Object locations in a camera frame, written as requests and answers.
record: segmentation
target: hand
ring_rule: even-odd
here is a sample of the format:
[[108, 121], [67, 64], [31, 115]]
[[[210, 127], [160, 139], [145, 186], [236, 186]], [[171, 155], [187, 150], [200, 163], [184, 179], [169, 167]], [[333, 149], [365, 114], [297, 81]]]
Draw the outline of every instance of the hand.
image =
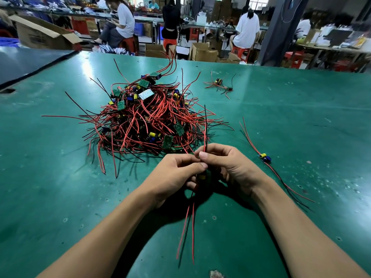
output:
[[207, 152], [204, 152], [204, 147], [201, 146], [194, 155], [208, 165], [221, 168], [221, 174], [226, 182], [238, 182], [241, 190], [248, 196], [251, 196], [256, 185], [273, 181], [235, 147], [211, 143], [207, 145]]
[[207, 169], [207, 164], [192, 154], [167, 154], [139, 187], [151, 193], [159, 208], [184, 184], [195, 188], [195, 176]]

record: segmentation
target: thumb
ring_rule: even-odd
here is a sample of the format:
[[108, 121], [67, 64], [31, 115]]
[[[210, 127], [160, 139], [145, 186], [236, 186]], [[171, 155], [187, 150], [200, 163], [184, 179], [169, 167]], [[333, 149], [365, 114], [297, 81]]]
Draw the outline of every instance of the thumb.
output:
[[227, 156], [217, 156], [214, 154], [209, 154], [201, 151], [198, 156], [200, 159], [208, 165], [228, 167], [228, 157]]
[[205, 163], [192, 163], [188, 166], [180, 168], [184, 177], [189, 178], [198, 173], [202, 173], [207, 169], [207, 164]]

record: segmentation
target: black top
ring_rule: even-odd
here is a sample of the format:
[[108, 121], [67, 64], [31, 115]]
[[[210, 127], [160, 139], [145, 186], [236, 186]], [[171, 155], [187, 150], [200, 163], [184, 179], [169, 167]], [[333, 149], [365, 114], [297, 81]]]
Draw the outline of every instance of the black top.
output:
[[181, 21], [180, 9], [174, 5], [167, 4], [163, 7], [164, 27], [168, 29], [177, 29]]

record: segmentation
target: window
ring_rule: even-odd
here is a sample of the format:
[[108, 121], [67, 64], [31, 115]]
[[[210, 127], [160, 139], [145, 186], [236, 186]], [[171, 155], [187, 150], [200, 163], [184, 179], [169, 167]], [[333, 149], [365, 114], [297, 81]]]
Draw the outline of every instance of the window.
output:
[[269, 0], [250, 0], [248, 4], [253, 10], [261, 9], [262, 7], [266, 7], [268, 5]]

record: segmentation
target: fingernail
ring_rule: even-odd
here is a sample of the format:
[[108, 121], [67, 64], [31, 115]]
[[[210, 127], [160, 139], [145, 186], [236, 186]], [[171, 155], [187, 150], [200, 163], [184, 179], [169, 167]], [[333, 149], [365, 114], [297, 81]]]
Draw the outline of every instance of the fingernail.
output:
[[198, 154], [198, 156], [200, 157], [200, 158], [203, 158], [203, 159], [205, 159], [206, 157], [207, 157], [207, 153], [206, 152], [203, 152], [203, 151], [201, 151], [199, 154]]

